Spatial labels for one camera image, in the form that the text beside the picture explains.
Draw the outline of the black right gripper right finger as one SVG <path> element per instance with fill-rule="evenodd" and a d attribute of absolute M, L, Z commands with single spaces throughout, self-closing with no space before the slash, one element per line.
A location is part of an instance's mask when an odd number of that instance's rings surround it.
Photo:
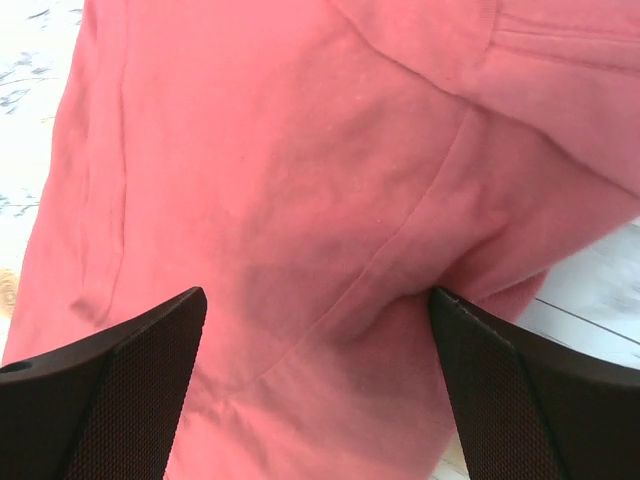
<path fill-rule="evenodd" d="M 506 322 L 441 288 L 429 319 L 473 479 L 639 476 L 639 372 Z"/>

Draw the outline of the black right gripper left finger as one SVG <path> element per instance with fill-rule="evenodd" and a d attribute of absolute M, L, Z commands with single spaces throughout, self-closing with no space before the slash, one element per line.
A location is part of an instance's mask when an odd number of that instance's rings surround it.
<path fill-rule="evenodd" d="M 2 479 L 163 478 L 206 309 L 194 287 L 2 367 Z"/>

